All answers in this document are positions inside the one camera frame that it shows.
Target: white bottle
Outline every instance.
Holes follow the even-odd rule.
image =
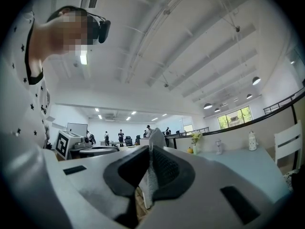
[[[251,130],[249,133],[249,150],[254,151],[257,149],[257,141],[255,137],[255,133]]]

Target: railing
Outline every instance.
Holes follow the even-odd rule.
[[[280,107],[282,107],[282,106],[286,105],[287,103],[291,102],[291,101],[294,99],[295,95],[296,95],[297,93],[299,93],[300,91],[302,91],[302,90],[304,90],[304,88],[302,88],[301,90],[299,90],[299,91],[297,91],[296,93],[292,94],[291,96],[289,96],[289,97],[287,97],[287,98],[285,98],[285,99],[283,99],[283,100],[281,100],[281,101],[279,101],[279,102],[277,102],[277,103],[275,103],[275,104],[273,104],[273,105],[271,105],[271,106],[269,106],[269,107],[266,107],[266,108],[264,109],[265,115],[266,115],[266,114],[269,114],[269,113],[271,113],[272,111],[277,110],[277,109],[279,109]]]
[[[205,128],[193,130],[193,131],[190,131],[190,132],[182,132],[182,133],[176,133],[176,134],[167,135],[166,137],[169,138],[169,137],[175,137],[175,136],[188,136],[188,135],[191,135],[193,133],[198,133],[198,132],[200,132],[200,133],[207,133],[209,131],[210,131],[209,128],[205,127]]]

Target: white shirt with black stars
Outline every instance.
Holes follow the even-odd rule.
[[[28,53],[34,13],[21,12],[0,49],[0,131],[46,146],[47,87],[31,77]]]

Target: green window view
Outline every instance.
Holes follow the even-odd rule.
[[[220,129],[240,125],[252,120],[253,118],[249,106],[218,117]]]

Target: wooden floor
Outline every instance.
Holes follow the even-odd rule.
[[[145,208],[143,194],[139,187],[137,187],[135,191],[135,204],[136,204],[138,221],[141,222],[141,220],[143,220],[147,216],[150,209]]]

